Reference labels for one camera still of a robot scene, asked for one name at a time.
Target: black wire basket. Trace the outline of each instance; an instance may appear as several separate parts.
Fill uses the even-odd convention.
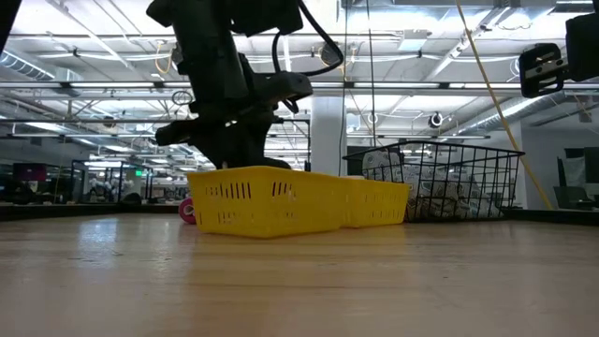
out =
[[[501,218],[514,205],[522,152],[405,141],[350,154],[368,180],[410,184],[406,221]]]

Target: black device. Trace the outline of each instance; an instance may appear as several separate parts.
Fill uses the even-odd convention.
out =
[[[7,44],[8,35],[10,35],[10,30],[17,18],[20,6],[21,0],[4,0],[2,2],[2,9],[0,10],[0,52],[4,50],[4,46]]]
[[[593,6],[594,13],[566,22],[567,59],[554,43],[539,44],[520,56],[523,96],[549,95],[561,91],[566,80],[586,81],[599,76],[599,0],[593,0]]]
[[[300,12],[335,50],[338,62],[306,73],[281,71],[277,55],[280,36],[303,27]],[[343,54],[318,25],[301,0],[154,0],[147,14],[177,37],[178,71],[189,77],[196,98],[189,104],[194,120],[177,121],[156,132],[160,146],[196,146],[218,169],[272,166],[290,169],[266,158],[264,147],[274,111],[283,102],[299,112],[297,101],[313,93],[309,76],[343,64]],[[255,73],[238,53],[231,32],[247,37],[277,28],[272,57],[275,72]]]

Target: ceiling light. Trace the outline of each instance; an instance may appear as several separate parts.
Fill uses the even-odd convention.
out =
[[[490,83],[493,89],[520,89],[519,83]],[[487,89],[486,83],[450,83],[449,89]]]
[[[108,145],[108,146],[105,146],[105,148],[116,151],[116,152],[132,152],[132,151],[134,151],[133,149],[130,149],[130,148],[127,148],[124,146],[117,146],[117,145]]]
[[[11,137],[17,138],[60,138],[57,134],[10,134]]]
[[[443,124],[443,115],[439,112],[436,112],[429,119],[429,126],[433,129],[441,127],[442,124]]]
[[[152,82],[72,82],[73,88],[153,88]]]
[[[157,78],[157,79],[160,79],[161,81],[165,81],[165,78],[163,78],[162,76],[160,76],[160,74],[153,73],[150,76],[152,76],[154,78]]]
[[[558,0],[558,5],[592,5],[592,0]]]
[[[187,81],[172,81],[162,83],[167,88],[186,89],[191,88],[191,83]]]
[[[368,82],[358,82],[354,84],[356,88],[373,88],[373,85]],[[438,89],[439,83],[422,83],[422,82],[399,82],[399,83],[384,83],[378,82],[374,84],[374,88],[386,89]]]
[[[343,88],[342,82],[314,82],[313,88]]]
[[[80,142],[80,143],[86,144],[86,145],[96,146],[96,144],[92,143],[89,140],[85,140],[85,139],[75,139],[75,140],[78,141],[78,142]]]
[[[91,168],[120,168],[123,162],[110,162],[110,161],[101,161],[101,162],[85,162],[85,166]]]
[[[0,88],[22,88],[22,89],[49,89],[62,88],[58,82],[0,82]]]
[[[121,135],[113,135],[113,136],[116,138],[154,138],[155,137],[154,134],[147,134],[147,135],[121,134]]]
[[[27,125],[32,126],[32,127],[37,127],[42,130],[55,131],[55,132],[61,132],[64,130],[61,126],[53,125],[53,124],[49,124],[49,123],[27,123]]]

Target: white column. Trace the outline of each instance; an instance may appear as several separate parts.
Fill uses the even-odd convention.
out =
[[[342,97],[314,97],[312,104],[312,172],[346,175],[347,133]]]

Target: wooden table surface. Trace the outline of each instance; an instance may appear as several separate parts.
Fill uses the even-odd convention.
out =
[[[599,228],[271,241],[177,216],[0,223],[0,336],[597,336]]]

